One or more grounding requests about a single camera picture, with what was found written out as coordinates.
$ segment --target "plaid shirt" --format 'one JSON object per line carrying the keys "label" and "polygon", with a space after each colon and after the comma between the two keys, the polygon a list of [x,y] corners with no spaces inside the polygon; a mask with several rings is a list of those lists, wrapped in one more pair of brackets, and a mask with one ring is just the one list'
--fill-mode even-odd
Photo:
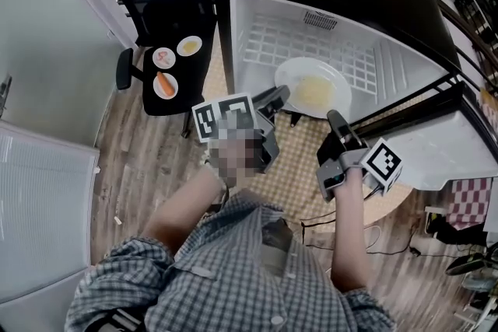
{"label": "plaid shirt", "polygon": [[261,228],[282,217],[249,191],[203,220],[176,260],[154,239],[131,238],[79,283],[65,330],[116,308],[143,308],[148,331],[393,330],[365,289],[341,294],[293,240],[278,284],[261,266]]}

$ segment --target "wooden floor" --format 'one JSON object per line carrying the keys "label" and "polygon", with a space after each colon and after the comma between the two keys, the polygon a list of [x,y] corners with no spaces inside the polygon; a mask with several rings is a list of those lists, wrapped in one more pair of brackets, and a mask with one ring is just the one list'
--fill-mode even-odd
{"label": "wooden floor", "polygon": [[[104,117],[96,146],[101,172],[97,175],[92,213],[92,262],[124,238],[142,231],[148,217],[197,169],[203,147],[195,132],[180,136],[183,116],[150,117],[142,108],[139,82],[115,93]],[[412,227],[412,246],[422,253],[457,256],[446,246],[423,235],[426,204],[440,204],[447,195],[414,191],[389,216],[380,220],[381,236],[369,251],[392,253],[407,245]],[[114,221],[117,216],[122,224]],[[372,243],[378,229],[366,230]],[[307,231],[306,243],[330,247],[332,234]],[[328,269],[331,251],[313,249]],[[398,330],[454,331],[460,322],[453,312],[466,303],[469,292],[459,288],[460,277],[447,277],[447,257],[413,257],[410,252],[370,255],[370,288],[398,321]]]}

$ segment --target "small white plate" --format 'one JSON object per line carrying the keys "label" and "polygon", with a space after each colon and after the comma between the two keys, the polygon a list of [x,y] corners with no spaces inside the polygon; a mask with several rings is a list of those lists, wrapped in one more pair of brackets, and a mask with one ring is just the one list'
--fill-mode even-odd
{"label": "small white plate", "polygon": [[[310,107],[304,103],[299,103],[298,99],[293,96],[297,85],[308,76],[323,78],[330,82],[332,91],[330,103],[327,107],[323,109]],[[352,99],[351,86],[341,72],[323,61],[308,57],[290,58],[277,68],[275,84],[289,87],[290,98],[288,103],[303,114],[326,119],[329,110],[337,110],[346,120],[349,119],[349,108],[351,107]]]}
{"label": "small white plate", "polygon": [[[195,47],[193,47],[192,51],[185,51],[184,45],[193,42],[195,43]],[[182,39],[181,42],[177,46],[177,53],[178,55],[182,57],[189,57],[195,53],[197,53],[199,50],[201,50],[202,47],[202,39],[200,37],[186,37],[185,39]]]}
{"label": "small white plate", "polygon": [[177,61],[174,51],[167,47],[160,47],[154,51],[153,61],[157,68],[169,69]]}
{"label": "small white plate", "polygon": [[167,96],[166,95],[166,93],[164,92],[163,88],[161,87],[161,84],[159,83],[159,79],[157,78],[157,76],[154,78],[154,82],[153,82],[154,91],[162,99],[171,100],[178,93],[178,82],[174,78],[174,76],[172,76],[170,74],[163,73],[163,75],[164,75],[164,77],[166,79],[168,79],[168,82],[171,83],[171,85],[174,87],[174,94],[172,96]]}

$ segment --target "chair seat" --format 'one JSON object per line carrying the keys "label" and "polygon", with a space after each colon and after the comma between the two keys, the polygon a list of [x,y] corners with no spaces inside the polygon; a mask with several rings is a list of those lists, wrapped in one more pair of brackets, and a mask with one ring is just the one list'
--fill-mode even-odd
{"label": "chair seat", "polygon": [[[144,54],[143,62],[143,107],[148,115],[163,116],[181,114],[189,111],[194,105],[204,101],[202,87],[208,72],[211,60],[212,39],[214,34],[213,23],[198,23],[170,32],[168,39],[161,43],[161,47],[168,47],[176,55],[173,67],[161,69],[154,64],[153,54],[159,47],[152,47]],[[197,36],[202,40],[201,49],[188,57],[177,53],[177,45],[189,36]],[[153,88],[157,72],[172,75],[178,82],[177,95],[165,100],[159,97]]]}

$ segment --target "white rack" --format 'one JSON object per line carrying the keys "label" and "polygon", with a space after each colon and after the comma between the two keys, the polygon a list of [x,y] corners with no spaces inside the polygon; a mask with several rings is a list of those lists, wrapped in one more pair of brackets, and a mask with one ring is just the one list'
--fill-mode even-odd
{"label": "white rack", "polygon": [[320,59],[341,72],[351,87],[377,98],[374,49],[341,41],[329,30],[300,21],[256,14],[244,61],[278,67],[294,57]]}

